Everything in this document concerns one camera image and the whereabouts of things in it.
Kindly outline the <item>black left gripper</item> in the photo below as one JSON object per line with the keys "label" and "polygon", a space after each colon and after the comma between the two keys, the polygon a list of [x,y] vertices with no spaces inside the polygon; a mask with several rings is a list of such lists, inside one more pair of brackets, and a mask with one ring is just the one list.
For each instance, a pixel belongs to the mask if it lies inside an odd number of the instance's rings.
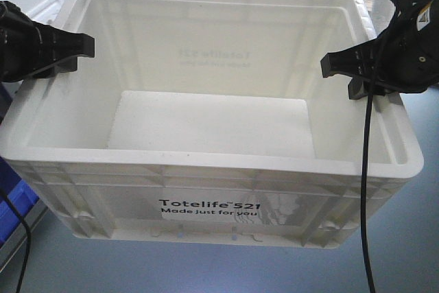
{"label": "black left gripper", "polygon": [[[78,69],[77,57],[95,57],[95,39],[31,20],[10,1],[1,2],[1,81],[52,78]],[[41,70],[37,63],[52,65]]]}

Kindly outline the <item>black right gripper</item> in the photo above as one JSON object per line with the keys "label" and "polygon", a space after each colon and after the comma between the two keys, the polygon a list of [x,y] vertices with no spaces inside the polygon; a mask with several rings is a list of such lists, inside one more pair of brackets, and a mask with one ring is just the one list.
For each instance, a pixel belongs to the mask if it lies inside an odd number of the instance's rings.
{"label": "black right gripper", "polygon": [[[385,44],[382,80],[375,80],[372,94],[422,93],[438,83],[438,0],[392,2],[399,16]],[[351,77],[348,98],[367,97],[371,82],[361,78],[372,76],[376,55],[377,39],[326,53],[320,60],[322,77]]]}

